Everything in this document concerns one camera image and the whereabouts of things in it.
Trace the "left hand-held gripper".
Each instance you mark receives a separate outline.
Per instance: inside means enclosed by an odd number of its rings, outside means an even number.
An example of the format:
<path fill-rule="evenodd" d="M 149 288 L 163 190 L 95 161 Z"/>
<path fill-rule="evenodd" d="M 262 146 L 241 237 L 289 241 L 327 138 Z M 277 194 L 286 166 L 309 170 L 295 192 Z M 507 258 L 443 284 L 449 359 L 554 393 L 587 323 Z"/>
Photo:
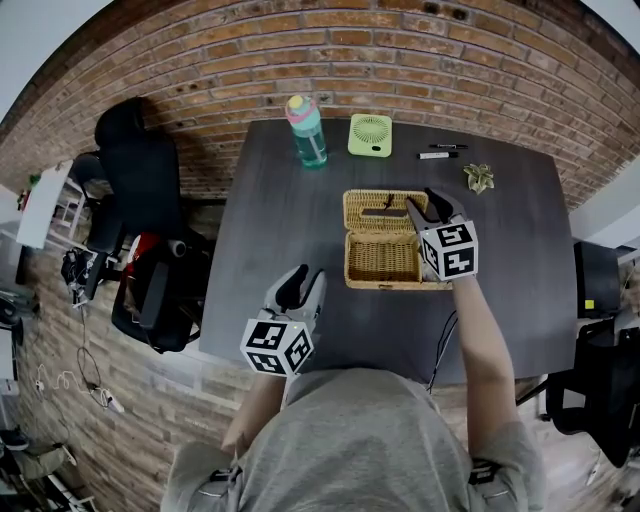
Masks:
<path fill-rule="evenodd" d="M 327 288 L 324 270 L 307 280 L 301 264 L 285 272 L 266 292 L 256 318 L 247 321 L 240 350 L 257 373 L 295 376 L 314 353 L 312 333 Z"/>

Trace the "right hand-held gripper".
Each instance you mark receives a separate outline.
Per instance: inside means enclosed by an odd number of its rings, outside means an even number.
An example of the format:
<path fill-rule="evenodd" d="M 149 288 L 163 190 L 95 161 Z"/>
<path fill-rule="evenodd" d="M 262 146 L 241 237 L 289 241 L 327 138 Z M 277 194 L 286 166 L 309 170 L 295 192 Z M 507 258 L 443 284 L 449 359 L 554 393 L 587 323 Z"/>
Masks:
<path fill-rule="evenodd" d="M 451 195 L 432 188 L 425 188 L 424 192 L 428 198 L 425 213 L 413 198 L 407 197 L 405 203 L 425 262 L 442 282 L 475 275 L 479 250 L 474 223 L 466 221 L 464 207 Z"/>

